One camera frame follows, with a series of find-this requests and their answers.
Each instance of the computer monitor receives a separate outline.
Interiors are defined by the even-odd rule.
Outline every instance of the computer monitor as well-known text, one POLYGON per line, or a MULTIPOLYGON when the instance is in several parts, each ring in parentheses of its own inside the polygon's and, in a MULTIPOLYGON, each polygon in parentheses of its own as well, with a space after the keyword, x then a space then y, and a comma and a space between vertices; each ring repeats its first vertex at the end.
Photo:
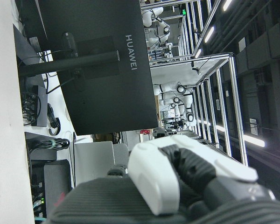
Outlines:
MULTIPOLYGON (((79 56, 118 50, 120 61, 84 67, 84 81, 62 86, 78 135, 158 126, 141 9, 137 0, 46 0, 39 11, 50 50, 70 32, 79 56)), ((54 60, 65 58, 53 54, 54 60)), ((63 83, 70 70, 59 71, 63 83)))

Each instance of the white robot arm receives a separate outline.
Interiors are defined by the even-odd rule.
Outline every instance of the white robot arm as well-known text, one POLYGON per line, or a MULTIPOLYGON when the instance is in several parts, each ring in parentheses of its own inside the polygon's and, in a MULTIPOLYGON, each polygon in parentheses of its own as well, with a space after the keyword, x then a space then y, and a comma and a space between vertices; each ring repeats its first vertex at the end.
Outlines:
POLYGON ((163 12, 163 7, 145 9, 142 11, 142 20, 145 27, 150 27, 152 22, 156 20, 158 15, 163 12))
POLYGON ((228 200, 273 199, 272 192, 256 183, 255 169, 185 135, 137 144, 129 158, 128 173, 155 215, 178 211, 179 177, 203 197, 220 198, 219 203, 211 204, 213 210, 228 200), (222 195, 232 196, 225 200, 222 195))
POLYGON ((158 43, 164 43, 170 35, 170 26, 162 20, 159 15, 163 12, 163 7, 145 9, 142 11, 142 20, 145 27, 150 27, 152 22, 158 21, 164 35, 149 38, 147 41, 148 48, 154 48, 158 43))
POLYGON ((193 95, 191 94, 191 91, 185 88, 183 85, 179 84, 178 82, 169 82, 160 85, 154 85, 154 94, 158 96, 159 100, 173 99, 177 104, 180 104, 180 98, 182 98, 183 108, 181 108, 180 110, 180 115, 182 115, 183 118, 187 120, 187 126, 194 126, 197 124, 197 120, 191 109, 193 103, 193 95), (176 94, 168 91, 177 91, 180 95, 177 96, 176 94))
POLYGON ((160 27, 163 28, 164 35, 149 38, 146 42, 148 48, 154 48, 155 45, 159 43, 164 43, 166 40, 168 40, 168 37, 170 36, 170 26, 167 23, 165 23, 164 20, 162 20, 160 17, 156 17, 156 21, 158 21, 160 27))

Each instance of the computer tower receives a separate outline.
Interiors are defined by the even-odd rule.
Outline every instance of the computer tower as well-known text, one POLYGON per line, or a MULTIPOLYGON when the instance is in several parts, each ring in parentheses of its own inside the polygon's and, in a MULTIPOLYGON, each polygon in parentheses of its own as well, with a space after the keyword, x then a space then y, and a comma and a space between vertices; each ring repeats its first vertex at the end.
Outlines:
POLYGON ((71 191, 70 164, 67 160, 38 162, 32 166, 33 201, 43 200, 34 215, 47 217, 71 191))

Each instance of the white wall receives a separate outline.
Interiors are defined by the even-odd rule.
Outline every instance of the white wall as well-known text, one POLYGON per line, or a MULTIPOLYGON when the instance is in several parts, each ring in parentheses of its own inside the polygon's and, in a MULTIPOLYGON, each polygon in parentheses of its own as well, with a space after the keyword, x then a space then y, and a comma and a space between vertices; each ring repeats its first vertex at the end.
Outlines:
POLYGON ((34 223, 11 1, 0 1, 0 224, 34 223))

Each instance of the fluorescent light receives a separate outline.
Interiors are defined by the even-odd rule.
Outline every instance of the fluorescent light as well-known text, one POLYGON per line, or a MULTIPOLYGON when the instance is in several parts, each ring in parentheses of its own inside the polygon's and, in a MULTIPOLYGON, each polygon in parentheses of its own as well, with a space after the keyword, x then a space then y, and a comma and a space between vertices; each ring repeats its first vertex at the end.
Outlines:
POLYGON ((225 132, 225 128, 219 126, 219 125, 216 125, 216 129, 221 131, 221 132, 225 132))
POLYGON ((207 41, 209 41, 210 39, 210 36, 213 34, 215 28, 214 27, 211 27, 208 34, 206 35, 205 39, 204 39, 204 42, 206 43, 207 41))
POLYGON ((196 53, 196 55, 195 55, 195 58, 198 58, 200 54, 201 54, 201 49, 199 49, 199 50, 197 51, 197 53, 196 53))
POLYGON ((266 143, 263 140, 254 138, 254 137, 249 136, 249 135, 244 134, 244 140, 247 141, 247 142, 250 142, 254 145, 260 146, 260 147, 266 146, 266 143))
POLYGON ((227 10, 227 8, 228 8, 228 6, 230 5, 231 1, 232 1, 232 0, 226 0, 225 4, 224 4, 224 6, 223 6, 223 10, 224 10, 224 11, 227 10))
MULTIPOLYGON (((201 120, 198 119, 198 122, 201 123, 201 120)), ((207 125, 206 120, 204 120, 203 123, 204 123, 205 125, 207 125)), ((210 125, 211 125, 211 123, 209 122, 209 126, 210 126, 210 125)))
MULTIPOLYGON (((225 132, 225 128, 223 128, 223 127, 221 127, 219 125, 216 125, 216 129, 221 131, 221 132, 225 132)), ((245 135, 244 134, 244 140, 247 141, 247 142, 250 142, 250 143, 252 143, 254 145, 260 146, 260 147, 266 146, 266 143, 263 140, 254 138, 254 137, 249 136, 249 135, 245 135)))

